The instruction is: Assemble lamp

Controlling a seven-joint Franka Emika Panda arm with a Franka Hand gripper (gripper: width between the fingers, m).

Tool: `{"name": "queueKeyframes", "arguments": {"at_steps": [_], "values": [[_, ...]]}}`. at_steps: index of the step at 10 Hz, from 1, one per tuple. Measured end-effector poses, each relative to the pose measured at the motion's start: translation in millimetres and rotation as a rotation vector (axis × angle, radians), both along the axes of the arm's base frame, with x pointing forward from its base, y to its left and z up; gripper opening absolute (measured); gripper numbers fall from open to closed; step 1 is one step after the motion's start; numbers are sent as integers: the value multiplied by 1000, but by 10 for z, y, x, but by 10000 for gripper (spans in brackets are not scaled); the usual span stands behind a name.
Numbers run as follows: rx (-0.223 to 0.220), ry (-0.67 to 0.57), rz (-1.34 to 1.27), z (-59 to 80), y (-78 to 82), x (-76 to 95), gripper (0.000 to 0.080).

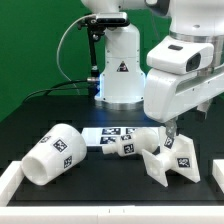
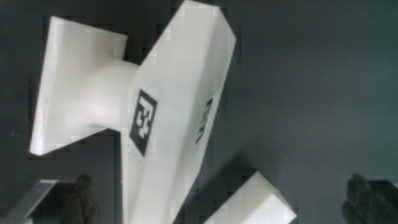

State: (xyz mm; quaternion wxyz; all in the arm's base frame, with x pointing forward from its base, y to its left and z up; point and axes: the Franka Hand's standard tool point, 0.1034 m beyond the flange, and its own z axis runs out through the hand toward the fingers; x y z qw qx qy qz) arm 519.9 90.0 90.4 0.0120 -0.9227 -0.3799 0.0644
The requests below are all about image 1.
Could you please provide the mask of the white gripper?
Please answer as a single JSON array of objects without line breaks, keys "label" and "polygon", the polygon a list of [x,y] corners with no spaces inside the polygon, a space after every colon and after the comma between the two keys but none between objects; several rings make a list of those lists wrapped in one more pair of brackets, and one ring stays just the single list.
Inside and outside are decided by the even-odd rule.
[{"label": "white gripper", "polygon": [[204,121],[212,104],[210,99],[223,92],[224,67],[210,75],[197,71],[179,75],[151,69],[144,89],[144,112],[155,121],[166,122],[166,135],[174,138],[177,123],[173,118],[197,106],[196,119]]}]

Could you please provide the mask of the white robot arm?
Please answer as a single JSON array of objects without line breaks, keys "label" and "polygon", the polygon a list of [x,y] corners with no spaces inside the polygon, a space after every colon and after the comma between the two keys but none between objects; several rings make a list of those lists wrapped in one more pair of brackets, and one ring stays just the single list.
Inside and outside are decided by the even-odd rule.
[{"label": "white robot arm", "polygon": [[[144,113],[169,136],[179,115],[195,108],[204,119],[224,92],[224,0],[81,0],[106,28],[105,62],[96,100],[106,105],[144,103]],[[169,17],[169,34],[139,67],[139,31],[128,10],[149,9]]]}]

